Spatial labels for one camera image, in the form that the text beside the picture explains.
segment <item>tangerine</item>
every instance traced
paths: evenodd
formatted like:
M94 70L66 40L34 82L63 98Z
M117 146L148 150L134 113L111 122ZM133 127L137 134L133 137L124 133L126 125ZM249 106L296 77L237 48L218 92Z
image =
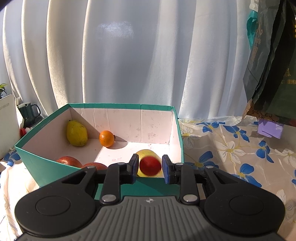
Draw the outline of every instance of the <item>tangerine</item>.
M99 139L102 146L110 147L114 144L115 136L110 131L102 131Z

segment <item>green box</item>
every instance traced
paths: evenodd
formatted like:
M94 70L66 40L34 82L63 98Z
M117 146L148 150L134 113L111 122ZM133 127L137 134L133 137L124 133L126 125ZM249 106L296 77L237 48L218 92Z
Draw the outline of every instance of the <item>green box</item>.
M66 138L67 122L72 119L88 130L89 140L84 147L74 147ZM118 148L105 149L100 146L99 132L104 129L122 140L118 142ZM161 105L66 104L35 126L15 148L40 187L79 169L54 161L62 155L73 156L82 164L96 161L108 166L116 162L129 162L137 148L150 148L160 158L168 154L173 163L184 162L175 108ZM102 184L99 185L96 199L101 188ZM121 195L179 196L179 186L166 185L161 177L137 177L134 184L121 185Z

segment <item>mug handle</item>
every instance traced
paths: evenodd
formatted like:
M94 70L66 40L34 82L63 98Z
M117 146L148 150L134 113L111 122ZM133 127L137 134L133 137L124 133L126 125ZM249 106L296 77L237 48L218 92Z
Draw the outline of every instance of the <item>mug handle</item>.
M38 117L38 116L40 116L41 115L41 111L40 111L40 109L39 109L39 106L38 105L36 105L36 104L33 104L33 105L35 105L36 107L37 107L37 109L39 110L39 113L38 113L38 115L35 115L34 117L36 118L36 117Z

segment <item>silver screw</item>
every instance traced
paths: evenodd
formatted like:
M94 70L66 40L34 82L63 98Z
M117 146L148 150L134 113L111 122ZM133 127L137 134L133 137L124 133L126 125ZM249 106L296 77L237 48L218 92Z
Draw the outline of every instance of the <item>silver screw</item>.
M183 197L184 201L186 202L195 202L197 200L197 196L194 194L187 194Z
M116 200L116 196L113 195L113 194L106 194L106 195L104 195L104 196L102 197L102 200L103 200L104 202L113 202L113 201Z

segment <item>yellow pear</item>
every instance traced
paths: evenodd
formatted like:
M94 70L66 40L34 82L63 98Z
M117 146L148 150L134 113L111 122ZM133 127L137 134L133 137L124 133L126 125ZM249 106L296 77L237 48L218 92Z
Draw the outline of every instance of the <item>yellow pear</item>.
M156 175L145 175L141 170L140 170L140 166L141 166L141 160L145 157L149 157L152 156L155 159L157 159L160 163L160 167L161 167L161 158L154 152L148 149L144 149L144 150L140 150L138 152L136 152L136 154L139 155L139 169L138 169L138 176L139 177L163 177L163 171L162 169L160 169L160 171L156 174Z
M84 146L87 143L87 129L78 121L67 124L67 139L73 146Z

